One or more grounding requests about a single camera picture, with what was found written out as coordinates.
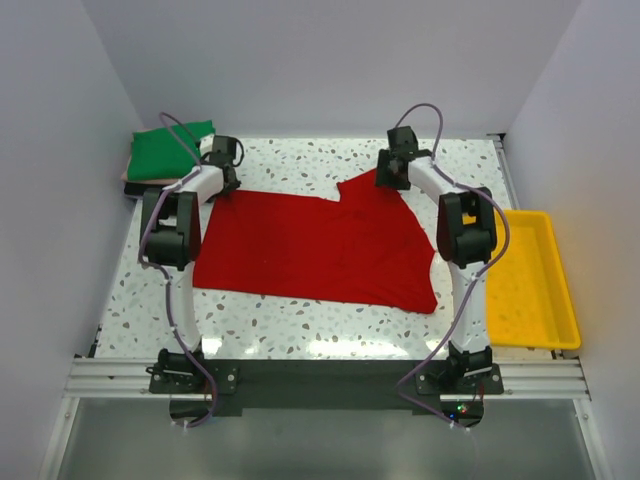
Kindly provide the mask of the red t shirt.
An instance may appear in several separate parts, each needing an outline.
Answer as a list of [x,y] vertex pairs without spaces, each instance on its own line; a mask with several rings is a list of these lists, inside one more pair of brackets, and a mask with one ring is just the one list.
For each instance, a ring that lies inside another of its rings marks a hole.
[[195,287],[434,313],[435,249],[401,195],[374,179],[369,171],[338,183],[336,201],[255,191],[218,198]]

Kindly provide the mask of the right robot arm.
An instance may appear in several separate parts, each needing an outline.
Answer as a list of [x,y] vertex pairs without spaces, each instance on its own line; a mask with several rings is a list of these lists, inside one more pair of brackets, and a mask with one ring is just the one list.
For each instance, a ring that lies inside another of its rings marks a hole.
[[487,330],[485,274],[499,259],[492,193],[454,180],[435,161],[435,149],[421,149],[413,129],[387,131],[379,151],[375,184],[395,190],[418,187],[437,203],[436,250],[452,282],[454,320],[441,343],[399,382],[425,376],[440,390],[469,392],[495,368]]

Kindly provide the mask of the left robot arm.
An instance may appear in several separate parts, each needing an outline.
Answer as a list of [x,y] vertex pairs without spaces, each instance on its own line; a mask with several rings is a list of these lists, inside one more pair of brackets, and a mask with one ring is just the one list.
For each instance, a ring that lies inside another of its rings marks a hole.
[[194,308],[194,270],[202,245],[200,208],[216,196],[239,188],[236,169],[245,158],[242,142],[208,135],[201,155],[182,178],[143,195],[138,261],[161,273],[170,347],[159,353],[150,373],[154,381],[185,392],[203,392],[211,400],[216,383],[204,364],[202,334]]

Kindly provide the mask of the green folded t shirt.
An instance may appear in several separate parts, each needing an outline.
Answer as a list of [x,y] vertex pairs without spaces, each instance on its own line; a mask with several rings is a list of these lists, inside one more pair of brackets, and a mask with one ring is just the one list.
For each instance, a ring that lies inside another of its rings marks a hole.
[[194,156],[202,156],[196,143],[201,138],[214,134],[215,127],[212,120],[189,122],[186,127],[194,138],[181,127],[176,128],[176,133],[185,146],[167,128],[134,132],[126,170],[153,172],[162,177],[182,178],[187,175],[196,164]]

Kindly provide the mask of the pink folded t shirt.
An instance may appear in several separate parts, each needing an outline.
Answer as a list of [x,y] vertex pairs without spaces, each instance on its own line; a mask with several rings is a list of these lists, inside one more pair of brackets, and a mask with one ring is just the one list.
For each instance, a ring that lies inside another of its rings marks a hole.
[[177,182],[179,177],[162,177],[155,175],[153,172],[127,169],[122,173],[121,180],[125,183],[167,186]]

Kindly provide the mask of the yellow plastic tray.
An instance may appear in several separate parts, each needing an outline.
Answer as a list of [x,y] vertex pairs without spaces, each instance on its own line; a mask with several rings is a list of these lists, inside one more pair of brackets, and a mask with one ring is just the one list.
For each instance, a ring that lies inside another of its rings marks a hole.
[[582,345],[550,216],[507,210],[510,242],[487,274],[491,344],[546,350]]

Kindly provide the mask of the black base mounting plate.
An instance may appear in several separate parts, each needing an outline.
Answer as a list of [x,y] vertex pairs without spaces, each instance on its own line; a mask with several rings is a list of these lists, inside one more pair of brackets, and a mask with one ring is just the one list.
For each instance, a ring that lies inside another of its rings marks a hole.
[[483,401],[504,393],[495,366],[491,377],[475,385],[440,390],[420,376],[398,382],[415,366],[411,360],[205,360],[216,383],[213,400],[188,386],[156,383],[150,370],[149,391],[170,398],[175,419],[240,416],[263,410],[404,410],[415,415],[439,413],[449,420],[479,420]]

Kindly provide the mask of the aluminium frame rail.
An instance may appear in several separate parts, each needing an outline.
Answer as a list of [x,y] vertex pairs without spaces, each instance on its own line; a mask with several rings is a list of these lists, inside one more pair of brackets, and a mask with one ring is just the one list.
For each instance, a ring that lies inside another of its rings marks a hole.
[[137,261],[133,215],[91,350],[72,362],[44,479],[608,479],[581,363],[500,350],[496,395],[436,397],[400,378],[452,315],[446,267],[422,317],[210,291],[196,296],[204,350],[223,373],[218,412],[187,429],[201,393],[153,393],[168,339],[161,279]]

